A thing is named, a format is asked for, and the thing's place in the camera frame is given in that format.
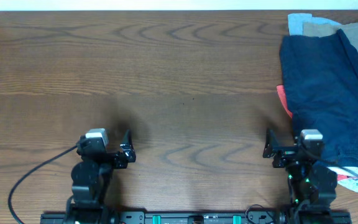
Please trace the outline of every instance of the blue cloth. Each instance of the blue cloth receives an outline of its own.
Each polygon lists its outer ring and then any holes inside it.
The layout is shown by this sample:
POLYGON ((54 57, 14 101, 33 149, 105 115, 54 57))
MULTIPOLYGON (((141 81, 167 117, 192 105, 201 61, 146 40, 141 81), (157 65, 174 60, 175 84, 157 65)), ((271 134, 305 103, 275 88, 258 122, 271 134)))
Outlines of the blue cloth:
POLYGON ((309 13, 292 13, 288 15, 288 29, 290 35, 303 35, 303 23, 341 25, 338 22, 326 18, 313 17, 309 13))
POLYGON ((294 135, 318 129, 323 159, 358 167, 358 53, 345 33, 286 36, 280 60, 294 135))

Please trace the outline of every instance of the green connector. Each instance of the green connector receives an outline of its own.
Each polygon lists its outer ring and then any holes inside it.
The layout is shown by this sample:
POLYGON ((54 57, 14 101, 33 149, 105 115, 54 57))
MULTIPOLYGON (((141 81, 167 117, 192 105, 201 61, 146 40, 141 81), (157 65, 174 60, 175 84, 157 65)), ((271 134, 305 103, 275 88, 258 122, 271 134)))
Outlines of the green connector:
POLYGON ((233 215, 233 224, 241 224, 241 216, 233 215))
POLYGON ((153 215, 153 224, 161 224, 161 216, 153 215))

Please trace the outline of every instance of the wood grain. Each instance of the wood grain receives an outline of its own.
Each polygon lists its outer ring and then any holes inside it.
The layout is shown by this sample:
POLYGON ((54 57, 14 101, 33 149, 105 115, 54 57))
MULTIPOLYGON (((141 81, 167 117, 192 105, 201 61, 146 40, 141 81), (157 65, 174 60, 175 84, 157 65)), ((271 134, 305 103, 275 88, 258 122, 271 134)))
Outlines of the wood grain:
MULTIPOLYGON (((0 223, 10 188, 90 128, 127 128, 137 162, 115 172, 108 203, 149 211, 245 210, 287 203, 283 169, 262 159, 266 127, 290 138, 275 92, 289 11, 0 12, 0 223)), ((342 23, 358 11, 318 11, 342 23)), ((39 223, 71 195, 72 152, 14 195, 39 223)), ((358 223, 358 194, 334 208, 358 223)))

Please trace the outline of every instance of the clothing pile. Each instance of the clothing pile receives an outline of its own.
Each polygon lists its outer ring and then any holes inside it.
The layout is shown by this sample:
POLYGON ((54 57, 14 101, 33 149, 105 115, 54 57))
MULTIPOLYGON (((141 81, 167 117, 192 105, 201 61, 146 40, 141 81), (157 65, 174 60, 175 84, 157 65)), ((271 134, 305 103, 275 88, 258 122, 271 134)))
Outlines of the clothing pile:
MULTIPOLYGON (((280 50, 284 85, 277 91, 294 135, 318 129, 324 136, 323 159, 358 173, 358 23, 342 25, 302 13, 288 15, 288 28, 280 50)), ((358 191, 355 182, 342 185, 358 191)))

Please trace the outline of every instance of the red cloth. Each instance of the red cloth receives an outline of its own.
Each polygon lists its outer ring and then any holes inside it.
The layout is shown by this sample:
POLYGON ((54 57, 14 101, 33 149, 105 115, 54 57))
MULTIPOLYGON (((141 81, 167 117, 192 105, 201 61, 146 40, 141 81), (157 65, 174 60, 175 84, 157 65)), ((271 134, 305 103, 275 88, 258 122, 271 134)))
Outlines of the red cloth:
POLYGON ((349 177, 346 176, 346 175, 341 175, 341 174, 338 174, 338 181, 340 180, 344 180, 344 179, 348 179, 349 177))
POLYGON ((291 111, 288 110, 287 98, 285 97, 285 91, 284 91, 284 86, 283 85, 278 85, 277 86, 277 93, 278 93, 278 97, 280 97, 281 104, 283 105, 285 111, 292 118, 292 113, 291 113, 291 111))

